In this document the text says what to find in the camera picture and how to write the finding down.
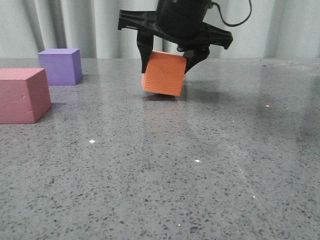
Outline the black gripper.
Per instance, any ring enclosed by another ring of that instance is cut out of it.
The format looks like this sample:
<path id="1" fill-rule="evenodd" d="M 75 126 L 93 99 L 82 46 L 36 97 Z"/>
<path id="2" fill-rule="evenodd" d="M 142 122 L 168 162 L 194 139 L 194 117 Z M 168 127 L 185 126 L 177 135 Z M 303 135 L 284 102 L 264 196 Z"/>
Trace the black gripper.
<path id="1" fill-rule="evenodd" d="M 160 0 L 154 11 L 120 10 L 118 29 L 137 30 L 136 44 L 141 57 L 141 73 L 147 70 L 154 36 L 183 48 L 217 45 L 228 49 L 232 33 L 204 22 L 210 0 Z M 208 47 L 184 52 L 185 74 L 210 54 Z"/>

